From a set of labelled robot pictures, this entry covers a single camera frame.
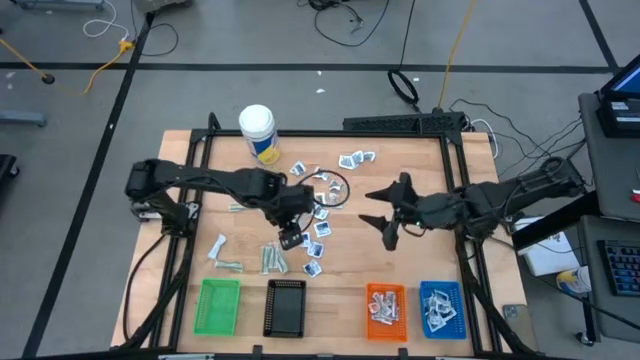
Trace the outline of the grey phone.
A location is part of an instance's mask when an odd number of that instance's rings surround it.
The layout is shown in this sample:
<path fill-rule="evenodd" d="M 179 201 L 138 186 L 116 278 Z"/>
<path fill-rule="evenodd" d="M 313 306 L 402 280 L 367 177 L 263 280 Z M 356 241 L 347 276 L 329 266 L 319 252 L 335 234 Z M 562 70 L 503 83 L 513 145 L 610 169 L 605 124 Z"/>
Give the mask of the grey phone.
<path fill-rule="evenodd" d="M 528 307 L 523 304 L 507 304 L 503 306 L 505 321 L 519 339 L 527 346 L 536 344 Z"/>

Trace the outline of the white-lidded wipes canister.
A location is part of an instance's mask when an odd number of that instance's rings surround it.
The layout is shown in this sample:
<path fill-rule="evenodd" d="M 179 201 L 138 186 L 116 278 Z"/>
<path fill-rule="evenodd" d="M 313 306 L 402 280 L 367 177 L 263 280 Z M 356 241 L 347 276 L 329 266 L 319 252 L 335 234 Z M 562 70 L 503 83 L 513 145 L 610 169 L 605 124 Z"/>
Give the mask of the white-lidded wipes canister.
<path fill-rule="evenodd" d="M 251 155 L 263 165 L 272 165 L 280 157 L 275 119 L 269 108 L 253 104 L 239 115 L 240 130 Z"/>

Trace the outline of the black plastic basket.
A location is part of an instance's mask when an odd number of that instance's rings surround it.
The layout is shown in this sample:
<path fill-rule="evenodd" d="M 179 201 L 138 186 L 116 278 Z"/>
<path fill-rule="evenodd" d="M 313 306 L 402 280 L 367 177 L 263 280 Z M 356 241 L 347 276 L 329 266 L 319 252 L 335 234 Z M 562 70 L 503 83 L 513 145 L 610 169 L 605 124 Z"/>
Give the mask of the black plastic basket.
<path fill-rule="evenodd" d="M 302 338 L 305 329 L 306 282 L 272 279 L 267 284 L 264 337 Z"/>

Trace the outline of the grey desk top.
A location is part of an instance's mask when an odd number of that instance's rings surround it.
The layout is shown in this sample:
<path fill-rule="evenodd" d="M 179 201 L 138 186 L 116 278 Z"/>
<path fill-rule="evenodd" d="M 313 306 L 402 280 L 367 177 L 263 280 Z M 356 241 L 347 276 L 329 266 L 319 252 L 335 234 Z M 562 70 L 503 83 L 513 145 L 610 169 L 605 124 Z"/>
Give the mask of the grey desk top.
<path fill-rule="evenodd" d="M 601 128 L 595 94 L 578 96 L 595 192 L 600 212 L 607 217 L 640 222 L 640 203 L 632 190 L 640 190 L 640 138 L 608 138 Z"/>

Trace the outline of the orange plastic basket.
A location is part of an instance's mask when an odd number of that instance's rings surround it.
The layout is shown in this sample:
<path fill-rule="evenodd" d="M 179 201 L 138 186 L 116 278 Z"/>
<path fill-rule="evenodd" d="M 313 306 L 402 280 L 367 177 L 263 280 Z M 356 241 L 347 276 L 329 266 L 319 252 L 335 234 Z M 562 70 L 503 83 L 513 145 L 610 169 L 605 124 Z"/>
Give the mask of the orange plastic basket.
<path fill-rule="evenodd" d="M 380 311 L 371 314 L 368 310 L 369 303 L 375 303 L 372 295 L 374 292 L 384 296 L 387 291 L 393 291 L 397 295 L 397 305 L 391 307 L 398 312 L 398 320 L 393 325 L 385 325 L 371 319 L 372 315 L 381 315 Z M 402 285 L 390 283 L 368 283 L 366 286 L 366 335 L 368 340 L 386 342 L 406 342 L 408 340 L 408 325 L 406 320 L 406 289 Z"/>

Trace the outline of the lying wipes canister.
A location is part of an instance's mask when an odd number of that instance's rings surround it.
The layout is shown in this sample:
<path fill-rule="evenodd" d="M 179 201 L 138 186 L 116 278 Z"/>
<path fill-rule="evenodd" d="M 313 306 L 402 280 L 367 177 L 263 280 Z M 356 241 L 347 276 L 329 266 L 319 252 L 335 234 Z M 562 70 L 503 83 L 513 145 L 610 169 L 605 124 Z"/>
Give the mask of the lying wipes canister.
<path fill-rule="evenodd" d="M 582 266 L 560 272 L 556 276 L 556 285 L 570 294 L 585 294 L 592 290 L 589 267 Z"/>

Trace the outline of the grey floor object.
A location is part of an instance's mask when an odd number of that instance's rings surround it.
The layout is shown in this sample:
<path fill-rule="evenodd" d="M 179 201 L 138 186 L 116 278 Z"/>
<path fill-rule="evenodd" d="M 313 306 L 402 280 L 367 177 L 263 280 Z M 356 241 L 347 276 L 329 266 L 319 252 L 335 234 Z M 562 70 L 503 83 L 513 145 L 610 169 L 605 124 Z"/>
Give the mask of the grey floor object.
<path fill-rule="evenodd" d="M 175 6 L 190 7 L 194 0 L 132 0 L 132 3 L 138 11 L 151 13 Z"/>

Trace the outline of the long grey floor bar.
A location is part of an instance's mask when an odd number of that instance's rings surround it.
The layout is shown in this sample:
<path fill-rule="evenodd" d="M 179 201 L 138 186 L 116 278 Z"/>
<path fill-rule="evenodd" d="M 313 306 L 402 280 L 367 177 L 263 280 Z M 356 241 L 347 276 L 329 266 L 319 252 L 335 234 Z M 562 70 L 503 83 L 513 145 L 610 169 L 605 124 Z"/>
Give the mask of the long grey floor bar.
<path fill-rule="evenodd" d="M 106 0 L 9 0 L 11 3 L 22 9 L 34 9 L 38 7 L 88 7 L 101 11 L 104 8 Z"/>

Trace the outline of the green plastic basket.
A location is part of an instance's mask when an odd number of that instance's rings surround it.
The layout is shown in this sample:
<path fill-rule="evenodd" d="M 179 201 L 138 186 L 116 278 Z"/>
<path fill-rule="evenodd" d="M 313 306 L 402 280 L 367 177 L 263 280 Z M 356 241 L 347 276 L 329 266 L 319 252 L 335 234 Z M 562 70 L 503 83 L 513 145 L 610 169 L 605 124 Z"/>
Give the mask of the green plastic basket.
<path fill-rule="evenodd" d="M 233 336 L 240 297 L 240 281 L 205 278 L 201 282 L 193 333 L 198 336 Z"/>

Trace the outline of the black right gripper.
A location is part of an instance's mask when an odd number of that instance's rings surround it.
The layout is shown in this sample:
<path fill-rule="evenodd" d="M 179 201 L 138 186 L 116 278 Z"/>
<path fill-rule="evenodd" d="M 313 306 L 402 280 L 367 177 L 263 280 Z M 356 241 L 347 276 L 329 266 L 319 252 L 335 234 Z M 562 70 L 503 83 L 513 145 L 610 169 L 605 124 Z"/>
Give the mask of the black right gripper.
<path fill-rule="evenodd" d="M 418 196 L 413 201 L 413 186 L 409 173 L 401 173 L 399 179 L 389 187 L 366 193 L 365 197 L 400 203 L 398 219 L 405 231 L 408 226 L 414 226 L 426 232 L 440 225 L 439 216 L 443 208 L 443 195 Z M 397 222 L 388 221 L 384 216 L 359 215 L 359 218 L 381 232 L 382 242 L 387 251 L 396 250 L 399 239 Z"/>

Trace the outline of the black chair base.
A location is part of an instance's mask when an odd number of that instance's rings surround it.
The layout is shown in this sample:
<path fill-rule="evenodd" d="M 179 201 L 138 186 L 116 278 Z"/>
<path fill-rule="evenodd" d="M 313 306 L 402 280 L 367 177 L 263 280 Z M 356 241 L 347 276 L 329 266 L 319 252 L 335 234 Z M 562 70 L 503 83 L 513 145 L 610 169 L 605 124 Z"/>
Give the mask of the black chair base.
<path fill-rule="evenodd" d="M 13 155 L 0 154 L 0 187 L 20 173 L 16 161 L 17 158 Z"/>

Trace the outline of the black keyboard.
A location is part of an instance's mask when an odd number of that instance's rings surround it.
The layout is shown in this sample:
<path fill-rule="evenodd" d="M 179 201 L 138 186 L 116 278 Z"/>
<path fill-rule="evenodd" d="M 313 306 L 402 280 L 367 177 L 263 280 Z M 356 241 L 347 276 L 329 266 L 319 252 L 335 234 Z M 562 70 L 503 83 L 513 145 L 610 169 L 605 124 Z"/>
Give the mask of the black keyboard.
<path fill-rule="evenodd" d="M 614 296 L 640 297 L 640 241 L 596 242 Z"/>

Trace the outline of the blue plastic basket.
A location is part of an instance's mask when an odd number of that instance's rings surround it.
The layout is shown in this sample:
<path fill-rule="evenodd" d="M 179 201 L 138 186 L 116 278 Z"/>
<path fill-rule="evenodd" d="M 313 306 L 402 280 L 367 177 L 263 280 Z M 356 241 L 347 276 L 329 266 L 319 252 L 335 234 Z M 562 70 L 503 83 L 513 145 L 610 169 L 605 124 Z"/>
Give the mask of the blue plastic basket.
<path fill-rule="evenodd" d="M 440 314 L 437 312 L 433 312 L 429 318 L 424 316 L 424 299 L 434 290 L 439 290 L 445 292 L 449 296 L 449 301 L 454 307 L 457 315 L 446 322 L 446 325 L 436 331 L 435 333 L 431 333 L 428 327 L 427 322 L 436 320 L 443 321 L 440 317 Z M 463 340 L 467 337 L 466 335 L 466 321 L 465 321 L 465 312 L 464 305 L 461 296 L 460 285 L 458 282 L 454 281 L 422 281 L 420 283 L 419 289 L 420 295 L 420 305 L 421 305 L 421 315 L 422 315 L 422 325 L 424 336 L 427 339 L 437 339 L 437 340 Z"/>

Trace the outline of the black perforated bar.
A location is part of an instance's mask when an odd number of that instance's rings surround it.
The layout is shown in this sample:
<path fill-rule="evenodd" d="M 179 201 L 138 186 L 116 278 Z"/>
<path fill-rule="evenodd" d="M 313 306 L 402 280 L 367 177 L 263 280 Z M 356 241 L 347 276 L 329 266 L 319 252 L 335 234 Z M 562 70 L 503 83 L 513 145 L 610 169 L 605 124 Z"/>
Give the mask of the black perforated bar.
<path fill-rule="evenodd" d="M 342 125 L 345 131 L 442 134 L 460 132 L 464 120 L 462 112 L 436 112 L 345 118 Z"/>

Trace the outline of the monitor with blue screen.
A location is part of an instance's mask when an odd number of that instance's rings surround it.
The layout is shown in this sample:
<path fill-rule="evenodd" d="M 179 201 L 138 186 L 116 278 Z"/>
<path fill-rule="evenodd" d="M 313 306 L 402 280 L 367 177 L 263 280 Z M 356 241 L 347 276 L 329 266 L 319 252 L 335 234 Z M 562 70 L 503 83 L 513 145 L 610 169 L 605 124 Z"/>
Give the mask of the monitor with blue screen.
<path fill-rule="evenodd" d="M 607 82 L 600 93 L 610 99 L 640 99 L 640 54 Z"/>

